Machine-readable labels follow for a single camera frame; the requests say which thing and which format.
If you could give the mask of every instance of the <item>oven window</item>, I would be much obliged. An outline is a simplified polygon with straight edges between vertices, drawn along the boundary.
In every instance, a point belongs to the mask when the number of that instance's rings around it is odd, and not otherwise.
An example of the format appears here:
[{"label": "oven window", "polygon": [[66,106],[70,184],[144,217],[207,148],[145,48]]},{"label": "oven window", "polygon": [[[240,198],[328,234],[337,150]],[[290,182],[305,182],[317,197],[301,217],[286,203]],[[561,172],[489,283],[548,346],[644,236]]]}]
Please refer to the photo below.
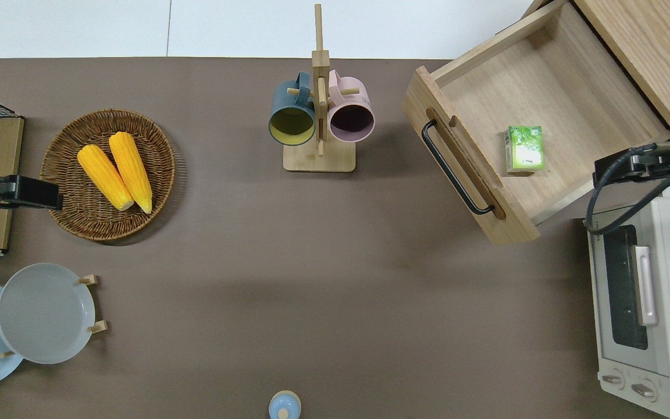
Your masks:
[{"label": "oven window", "polygon": [[637,321],[635,266],[630,247],[637,245],[635,226],[624,225],[604,234],[604,256],[607,263],[609,308],[614,342],[636,349],[648,349],[648,332]]}]

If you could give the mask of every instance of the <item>round woven basket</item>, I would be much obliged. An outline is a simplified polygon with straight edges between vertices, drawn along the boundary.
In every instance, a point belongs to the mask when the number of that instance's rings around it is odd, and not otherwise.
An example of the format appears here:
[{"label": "round woven basket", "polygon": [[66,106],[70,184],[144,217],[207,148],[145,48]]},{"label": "round woven basket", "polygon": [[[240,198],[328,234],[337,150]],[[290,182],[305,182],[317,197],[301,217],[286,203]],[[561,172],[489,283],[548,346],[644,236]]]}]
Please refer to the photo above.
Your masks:
[{"label": "round woven basket", "polygon": [[[138,205],[125,211],[115,209],[77,162],[77,152],[95,144],[115,164],[108,140],[117,131],[130,133],[136,141],[151,185],[151,214]],[[165,133],[146,116],[104,109],[75,119],[56,135],[45,152],[40,178],[58,184],[63,194],[63,209],[51,211],[59,226],[83,239],[117,240],[141,230],[162,211],[175,181],[175,156]]]}]

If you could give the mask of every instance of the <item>corn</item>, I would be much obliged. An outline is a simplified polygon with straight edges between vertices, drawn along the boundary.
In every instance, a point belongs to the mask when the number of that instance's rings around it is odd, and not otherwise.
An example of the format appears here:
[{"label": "corn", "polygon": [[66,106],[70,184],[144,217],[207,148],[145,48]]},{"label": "corn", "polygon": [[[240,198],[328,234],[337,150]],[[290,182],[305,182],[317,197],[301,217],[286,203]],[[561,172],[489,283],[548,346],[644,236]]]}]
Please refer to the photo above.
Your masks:
[{"label": "corn", "polygon": [[98,146],[85,145],[77,153],[77,160],[112,206],[119,211],[125,211],[133,205],[133,199],[123,184],[123,180]]},{"label": "corn", "polygon": [[109,143],[128,192],[144,212],[151,213],[151,185],[133,137],[130,133],[117,132],[110,137]]}]

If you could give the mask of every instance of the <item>open drawer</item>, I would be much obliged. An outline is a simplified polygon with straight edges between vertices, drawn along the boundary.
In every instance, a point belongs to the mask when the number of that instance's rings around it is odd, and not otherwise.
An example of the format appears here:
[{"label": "open drawer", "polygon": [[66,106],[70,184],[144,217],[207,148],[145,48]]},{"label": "open drawer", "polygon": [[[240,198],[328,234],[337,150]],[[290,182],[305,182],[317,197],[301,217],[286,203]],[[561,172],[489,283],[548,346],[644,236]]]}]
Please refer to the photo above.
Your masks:
[{"label": "open drawer", "polygon": [[[433,73],[420,67],[402,109],[495,244],[536,239],[538,223],[593,188],[595,160],[670,138],[566,0]],[[547,169],[506,173],[508,125],[542,127]]]}]

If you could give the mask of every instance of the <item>brown tabletop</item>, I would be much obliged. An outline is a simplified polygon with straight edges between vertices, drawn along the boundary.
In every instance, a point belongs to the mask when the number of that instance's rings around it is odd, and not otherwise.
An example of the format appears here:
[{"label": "brown tabletop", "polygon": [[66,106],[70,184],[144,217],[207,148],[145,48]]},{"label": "brown tabletop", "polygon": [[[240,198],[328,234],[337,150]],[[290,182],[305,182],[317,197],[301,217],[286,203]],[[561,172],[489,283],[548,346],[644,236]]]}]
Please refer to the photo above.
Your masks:
[{"label": "brown tabletop", "polygon": [[491,245],[400,109],[414,69],[440,61],[334,59],[376,129],[354,173],[286,172],[269,101],[310,64],[0,59],[0,103],[27,118],[22,175],[108,107],[154,120],[179,162],[165,211],[120,245],[15,211],[0,285],[36,262],[98,274],[110,329],[65,363],[24,361],[0,417],[263,419],[282,389],[317,419],[659,417],[599,388],[585,199],[541,239]]}]

